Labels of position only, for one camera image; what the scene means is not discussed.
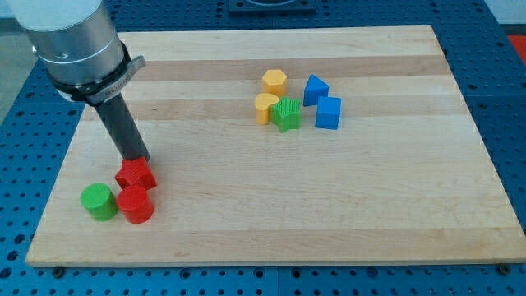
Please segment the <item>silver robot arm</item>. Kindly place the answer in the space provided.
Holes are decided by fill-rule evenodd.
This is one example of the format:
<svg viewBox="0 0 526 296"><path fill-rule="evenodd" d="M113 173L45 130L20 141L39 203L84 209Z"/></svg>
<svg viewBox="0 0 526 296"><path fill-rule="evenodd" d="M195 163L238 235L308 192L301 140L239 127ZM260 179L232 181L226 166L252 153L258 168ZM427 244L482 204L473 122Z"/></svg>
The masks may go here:
<svg viewBox="0 0 526 296"><path fill-rule="evenodd" d="M130 58L104 0L7 0L58 92L103 104L145 66Z"/></svg>

